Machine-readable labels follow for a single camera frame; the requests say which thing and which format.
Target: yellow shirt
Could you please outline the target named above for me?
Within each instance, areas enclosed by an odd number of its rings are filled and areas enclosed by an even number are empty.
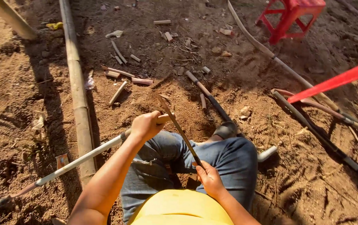
[[[164,190],[149,197],[130,218],[130,225],[233,225],[212,197],[192,190]]]

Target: brown soil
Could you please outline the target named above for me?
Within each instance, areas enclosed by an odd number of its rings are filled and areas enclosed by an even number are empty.
[[[96,146],[127,129],[137,115],[161,109],[152,97],[154,93],[169,96],[170,107],[189,139],[206,140],[222,119],[209,102],[209,110],[204,113],[200,90],[186,76],[177,76],[173,70],[184,66],[198,71],[207,66],[212,71],[209,75],[203,78],[201,73],[194,74],[237,121],[258,151],[278,146],[278,154],[259,165],[257,191],[264,196],[256,195],[253,215],[262,224],[273,224],[283,216],[298,224],[358,224],[358,176],[311,133],[296,135],[303,127],[277,105],[269,91],[280,88],[299,92],[303,87],[247,41],[225,1],[213,1],[213,7],[206,7],[203,1],[140,1],[136,8],[131,6],[134,2],[73,0],[71,3],[84,74],[94,69],[96,88],[87,91],[87,100]],[[358,9],[358,0],[348,2]],[[49,19],[61,21],[58,1],[11,0],[10,4],[34,28],[44,28],[41,23]],[[106,11],[100,9],[102,4],[106,4]],[[358,18],[334,0],[327,1],[326,9],[305,38],[281,40],[276,46],[267,43],[269,35],[264,26],[254,25],[265,1],[239,0],[232,4],[250,33],[311,83],[317,84],[358,65]],[[166,19],[173,24],[152,23]],[[216,33],[225,24],[234,27],[235,37]],[[113,48],[104,36],[114,30],[124,31],[121,38],[114,40],[130,62],[126,66],[119,66],[110,57]],[[195,49],[198,55],[193,56],[194,61],[180,61],[192,59],[192,55],[167,43],[159,31],[178,33],[174,43],[182,49],[185,40],[191,38],[199,47]],[[36,41],[21,41],[0,18],[0,198],[55,171],[55,156],[68,153],[70,161],[78,157],[62,36],[58,31],[47,32]],[[211,49],[216,46],[233,56],[214,55]],[[142,59],[142,63],[130,59],[130,54]],[[109,100],[126,79],[106,78],[100,64],[147,76],[155,84],[127,85],[118,98],[121,105],[111,108]],[[51,78],[53,81],[38,84]],[[358,82],[327,94],[358,118]],[[245,105],[251,106],[252,115],[243,122],[239,121],[238,113]],[[299,106],[340,149],[358,162],[358,144],[345,125],[320,110]],[[46,116],[45,144],[32,141],[31,135],[39,137],[39,134],[28,128],[39,112]],[[172,123],[165,129],[176,131]],[[97,157],[98,166],[115,150]],[[25,161],[23,151],[36,154]],[[81,193],[78,173],[76,169],[69,171],[0,208],[0,223],[51,224],[53,217],[67,221]],[[188,175],[178,177],[183,187],[197,185]],[[111,211],[111,223],[122,224],[121,217],[118,199]]]

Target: jeans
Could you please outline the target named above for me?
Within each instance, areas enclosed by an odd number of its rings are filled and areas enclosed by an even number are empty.
[[[257,182],[257,151],[254,144],[240,137],[209,142],[200,146],[190,141],[200,160],[215,167],[229,193],[249,211]],[[161,131],[140,149],[126,174],[120,196],[123,222],[127,223],[151,195],[174,189],[165,164],[173,173],[196,173],[194,158],[183,138]],[[206,194],[203,185],[196,191]]]

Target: red plastic stool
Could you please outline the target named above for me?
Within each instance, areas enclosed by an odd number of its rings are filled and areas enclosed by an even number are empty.
[[[257,23],[261,20],[267,26],[268,30],[271,33],[269,43],[272,45],[277,44],[278,41],[282,38],[304,37],[309,28],[312,26],[312,23],[314,23],[314,21],[326,5],[324,0],[280,0],[285,6],[285,9],[269,9],[269,7],[275,1],[276,0],[269,1],[268,6],[256,21]],[[276,28],[273,28],[265,15],[277,13],[281,13],[282,16]],[[308,14],[312,15],[312,18],[307,25],[304,25],[304,23],[299,19],[299,17]],[[297,25],[301,28],[301,33],[287,33],[293,22],[296,22]]]

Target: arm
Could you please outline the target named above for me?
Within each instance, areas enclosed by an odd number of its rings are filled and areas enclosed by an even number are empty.
[[[261,225],[247,210],[225,189],[217,169],[205,161],[202,161],[205,170],[201,166],[196,166],[197,179],[201,181],[205,191],[213,197],[226,211],[235,225]]]
[[[68,224],[106,224],[133,158],[144,143],[164,127],[164,124],[156,124],[159,115],[160,112],[154,111],[135,118],[132,133],[127,140],[84,188],[72,210]]]

